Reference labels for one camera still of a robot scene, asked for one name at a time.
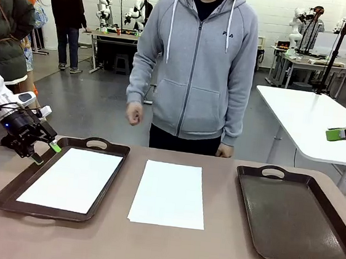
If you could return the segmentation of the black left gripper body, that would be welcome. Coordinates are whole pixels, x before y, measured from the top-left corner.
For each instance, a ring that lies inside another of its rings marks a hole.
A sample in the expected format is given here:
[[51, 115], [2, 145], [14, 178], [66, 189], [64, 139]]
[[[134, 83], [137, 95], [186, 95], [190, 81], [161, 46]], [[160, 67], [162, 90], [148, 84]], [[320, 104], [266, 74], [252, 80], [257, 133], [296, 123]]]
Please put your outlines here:
[[20, 147], [34, 146], [37, 141], [42, 141], [42, 130], [55, 131], [47, 121], [40, 120], [32, 110], [15, 110], [2, 120], [2, 125], [7, 135], [1, 139], [1, 145], [12, 150]]

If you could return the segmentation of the person's left hand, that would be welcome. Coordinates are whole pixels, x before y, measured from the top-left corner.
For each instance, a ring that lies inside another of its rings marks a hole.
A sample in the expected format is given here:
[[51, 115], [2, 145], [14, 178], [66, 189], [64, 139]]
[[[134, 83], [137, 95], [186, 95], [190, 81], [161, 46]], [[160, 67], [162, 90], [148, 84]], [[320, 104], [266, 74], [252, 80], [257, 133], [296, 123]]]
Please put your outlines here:
[[217, 157], [224, 157], [226, 159], [226, 158], [232, 157], [233, 153], [234, 153], [234, 147], [233, 146], [229, 146], [229, 145], [226, 145], [224, 143], [221, 143], [219, 145], [219, 147], [217, 148], [217, 152], [215, 155]]

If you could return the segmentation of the person's right hand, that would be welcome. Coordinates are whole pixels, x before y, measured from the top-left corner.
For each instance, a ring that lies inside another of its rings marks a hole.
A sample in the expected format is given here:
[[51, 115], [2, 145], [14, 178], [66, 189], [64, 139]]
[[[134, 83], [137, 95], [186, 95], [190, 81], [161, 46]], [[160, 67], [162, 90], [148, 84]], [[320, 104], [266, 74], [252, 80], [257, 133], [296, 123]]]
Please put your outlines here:
[[131, 126], [139, 125], [143, 119], [143, 105], [140, 102], [128, 103], [126, 116]]

